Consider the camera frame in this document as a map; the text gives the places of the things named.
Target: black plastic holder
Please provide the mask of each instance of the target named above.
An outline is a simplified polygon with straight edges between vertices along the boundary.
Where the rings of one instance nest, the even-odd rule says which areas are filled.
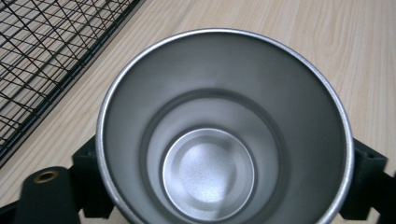
[[[396,178],[384,173],[387,158],[360,141],[355,143],[352,184],[341,216],[367,219],[371,207],[378,224],[396,223]],[[114,207],[109,198],[95,154],[94,137],[73,155],[70,169],[50,167],[23,182],[21,198],[0,209],[1,223],[79,223],[85,217],[108,218]]]

